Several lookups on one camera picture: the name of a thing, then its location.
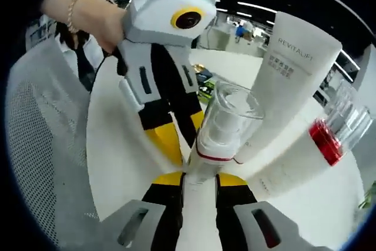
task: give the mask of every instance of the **white tube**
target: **white tube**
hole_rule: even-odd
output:
[[[306,131],[282,156],[252,176],[247,183],[257,201],[265,201],[285,194],[328,168],[330,164]]]
[[[251,91],[265,111],[263,124],[235,156],[256,156],[313,96],[337,59],[341,43],[318,27],[278,12],[268,50]]]

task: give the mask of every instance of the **ceiling light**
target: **ceiling light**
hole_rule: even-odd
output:
[[[266,10],[266,11],[273,12],[273,13],[277,13],[276,10],[269,9],[269,8],[266,8],[266,7],[262,7],[262,6],[258,6],[258,5],[255,5],[255,4],[249,4],[249,3],[245,3],[245,2],[238,2],[238,4],[244,5],[244,6],[249,6],[249,7],[254,7],[254,8],[258,8],[258,9],[262,9],[262,10]]]
[[[334,65],[338,67],[338,69],[351,81],[351,82],[354,82],[354,80],[350,77],[350,75],[348,73],[346,73],[346,71],[344,70],[344,68],[342,68],[340,66],[340,64],[338,64],[337,62],[334,62]]]
[[[360,70],[360,67],[358,66],[358,64],[356,64],[355,61],[350,56],[348,56],[348,54],[346,52],[343,51],[343,49],[341,50],[341,52],[355,66],[355,68],[357,68],[358,70]]]
[[[241,15],[241,16],[246,16],[246,17],[252,17],[252,15],[247,14],[247,13],[242,13],[242,12],[236,12],[236,14]]]

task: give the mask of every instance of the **red band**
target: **red band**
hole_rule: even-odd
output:
[[[197,141],[196,141],[196,152],[197,152],[197,154],[198,154],[201,158],[204,158],[204,159],[207,159],[207,160],[211,160],[211,161],[227,162],[227,161],[231,161],[231,160],[233,159],[233,157],[231,157],[231,158],[218,158],[218,157],[211,157],[211,156],[207,156],[207,155],[201,154],[201,153],[199,152],[198,147],[197,147]]]
[[[312,140],[330,166],[334,166],[343,155],[342,146],[324,120],[316,120],[309,129]]]

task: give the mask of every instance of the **red cap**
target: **red cap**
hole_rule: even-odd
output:
[[[343,150],[340,141],[327,126],[325,120],[314,121],[309,133],[328,164],[334,166],[342,158]]]

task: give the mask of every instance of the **robot eye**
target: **robot eye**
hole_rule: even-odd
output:
[[[171,19],[171,24],[177,29],[190,29],[196,26],[202,18],[198,8],[187,8],[176,12]]]
[[[179,16],[176,20],[176,26],[179,29],[190,29],[201,21],[201,15],[197,12],[187,12]]]

